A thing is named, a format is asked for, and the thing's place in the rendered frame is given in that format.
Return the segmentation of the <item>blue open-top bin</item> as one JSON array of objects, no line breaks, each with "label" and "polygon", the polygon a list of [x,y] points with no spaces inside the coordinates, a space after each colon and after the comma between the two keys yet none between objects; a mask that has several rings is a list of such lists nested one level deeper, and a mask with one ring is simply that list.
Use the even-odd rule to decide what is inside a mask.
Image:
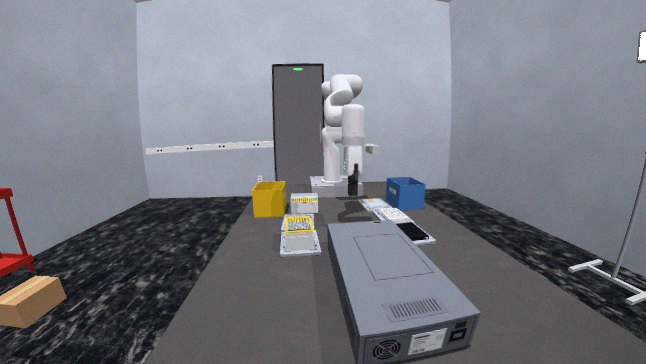
[{"label": "blue open-top bin", "polygon": [[424,209],[425,187],[411,177],[387,178],[386,201],[400,211]]}]

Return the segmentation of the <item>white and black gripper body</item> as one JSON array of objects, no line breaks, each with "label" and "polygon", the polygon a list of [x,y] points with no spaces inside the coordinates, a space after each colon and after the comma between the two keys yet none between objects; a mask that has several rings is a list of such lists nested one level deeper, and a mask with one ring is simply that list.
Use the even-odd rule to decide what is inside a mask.
[{"label": "white and black gripper body", "polygon": [[[354,175],[354,164],[358,163],[360,176],[362,175],[362,145],[342,145],[344,146],[343,156],[343,173],[349,177]],[[353,174],[352,174],[353,173]],[[359,176],[359,175],[358,175]],[[359,176],[359,177],[360,177]]]}]

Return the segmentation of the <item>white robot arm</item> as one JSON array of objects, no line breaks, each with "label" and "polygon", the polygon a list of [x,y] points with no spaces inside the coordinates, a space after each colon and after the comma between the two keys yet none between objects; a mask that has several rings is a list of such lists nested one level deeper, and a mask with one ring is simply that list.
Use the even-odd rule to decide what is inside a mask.
[{"label": "white robot arm", "polygon": [[325,123],[330,126],[323,128],[321,132],[324,165],[324,178],[321,182],[323,183],[343,182],[340,178],[340,150],[336,143],[370,146],[366,147],[366,152],[380,155],[379,146],[364,144],[364,107],[356,104],[348,105],[361,93],[362,87],[363,83],[359,76],[343,74],[333,76],[330,82],[324,82],[321,86],[325,99]]}]

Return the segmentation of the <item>black multiwell plate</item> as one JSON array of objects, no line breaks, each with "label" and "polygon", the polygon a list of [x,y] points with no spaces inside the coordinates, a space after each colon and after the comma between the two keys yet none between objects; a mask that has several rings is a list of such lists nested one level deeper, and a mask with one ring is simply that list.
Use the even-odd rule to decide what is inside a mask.
[{"label": "black multiwell plate", "polygon": [[[396,224],[412,241],[425,240],[429,236],[413,222],[397,223]],[[415,229],[414,229],[414,228]],[[408,232],[407,232],[408,231]],[[421,235],[422,234],[422,235]]]}]

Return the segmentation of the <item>yellow open-top box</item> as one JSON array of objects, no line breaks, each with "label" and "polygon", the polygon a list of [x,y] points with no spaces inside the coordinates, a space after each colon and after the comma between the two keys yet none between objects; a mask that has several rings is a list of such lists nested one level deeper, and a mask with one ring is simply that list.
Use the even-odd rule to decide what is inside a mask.
[{"label": "yellow open-top box", "polygon": [[284,217],[285,181],[258,182],[257,185],[252,190],[254,217]]}]

